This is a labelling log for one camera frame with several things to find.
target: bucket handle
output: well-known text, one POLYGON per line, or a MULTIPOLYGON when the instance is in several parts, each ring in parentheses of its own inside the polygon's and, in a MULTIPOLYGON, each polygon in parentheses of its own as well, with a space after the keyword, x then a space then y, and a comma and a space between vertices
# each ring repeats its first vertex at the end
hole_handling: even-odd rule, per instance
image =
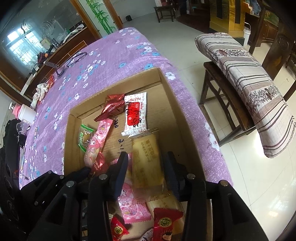
POLYGON ((245 24, 245 25, 248 24, 248 25, 250 26, 250 31, 251 31, 251 25, 250 25, 249 23, 246 23, 246 22, 245 22, 244 24, 245 24))

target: striped cushion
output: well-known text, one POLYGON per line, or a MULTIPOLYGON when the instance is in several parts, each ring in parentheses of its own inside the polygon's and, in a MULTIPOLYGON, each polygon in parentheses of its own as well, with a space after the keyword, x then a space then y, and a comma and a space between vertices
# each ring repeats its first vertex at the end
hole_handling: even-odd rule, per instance
POLYGON ((198 50, 212 60, 236 89, 260 134, 264 154, 280 154, 295 135, 295 120, 278 88, 260 63, 226 33, 195 38, 198 50))

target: bed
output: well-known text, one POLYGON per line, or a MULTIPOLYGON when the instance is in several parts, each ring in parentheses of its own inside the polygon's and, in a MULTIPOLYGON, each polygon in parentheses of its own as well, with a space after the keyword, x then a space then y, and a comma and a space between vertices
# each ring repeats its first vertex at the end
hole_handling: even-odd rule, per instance
POLYGON ((20 188, 48 170, 64 174, 65 134, 71 108, 107 86, 152 67, 159 67, 169 80, 193 134, 206 180, 217 183, 224 179, 232 184, 226 162, 196 100, 182 83, 178 70, 144 35, 132 27, 125 28, 81 52, 87 52, 86 57, 72 64, 61 77, 54 74, 54 85, 37 106, 34 124, 27 132, 20 188))

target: gold column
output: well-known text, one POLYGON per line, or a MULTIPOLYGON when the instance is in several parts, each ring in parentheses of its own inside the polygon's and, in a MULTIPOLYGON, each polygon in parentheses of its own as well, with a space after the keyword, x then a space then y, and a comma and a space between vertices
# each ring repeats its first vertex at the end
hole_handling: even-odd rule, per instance
POLYGON ((248 8, 248 4, 243 0, 210 0, 210 28, 217 32, 228 33, 234 38, 243 37, 245 12, 248 8), (220 5, 222 6, 222 18, 217 17, 218 1, 222 2, 222 5, 220 5), (239 23, 235 23, 235 1, 240 1, 240 12, 238 12, 240 13, 239 23))

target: wooden stool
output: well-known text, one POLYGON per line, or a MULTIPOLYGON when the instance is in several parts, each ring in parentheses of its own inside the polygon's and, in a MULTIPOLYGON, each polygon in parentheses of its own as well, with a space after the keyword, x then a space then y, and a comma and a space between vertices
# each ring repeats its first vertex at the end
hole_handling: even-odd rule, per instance
POLYGON ((174 11, 174 7, 171 5, 167 5, 167 6, 161 6, 161 7, 154 7, 155 9, 155 13, 158 19, 158 22, 160 23, 160 20, 162 19, 172 19, 172 22, 174 21, 173 17, 176 18, 175 15, 175 11, 174 11), (162 11, 170 11, 170 15, 163 15, 162 11))
POLYGON ((205 62, 205 80, 202 87, 202 94, 200 98, 199 106, 205 115, 207 121, 209 122, 215 137, 217 137, 217 133, 213 127, 212 121, 209 118, 209 115, 204 107, 204 103, 213 99, 217 99, 226 115, 226 118, 229 122, 229 125, 232 129, 232 132, 228 134, 224 139, 219 140, 218 144, 219 146, 222 146, 232 140, 235 140, 241 136, 248 135, 252 131, 256 129, 253 119, 251 115, 249 114, 246 106, 242 102, 241 98, 239 97, 238 93, 234 89, 234 87, 231 85, 231 83, 227 80, 227 78, 224 76, 222 71, 219 69, 217 65, 215 65, 212 61, 211 62, 205 62), (214 86, 211 84, 211 81, 215 81, 219 87, 218 90, 214 88, 214 86), (214 97, 207 98, 207 91, 210 88, 210 90, 214 93, 214 97), (224 103, 222 97, 227 98, 227 104, 224 103), (239 126, 235 126, 230 113, 228 111, 228 107, 231 106, 233 109, 233 112, 235 113, 235 116, 237 117, 237 120, 239 122, 239 126))

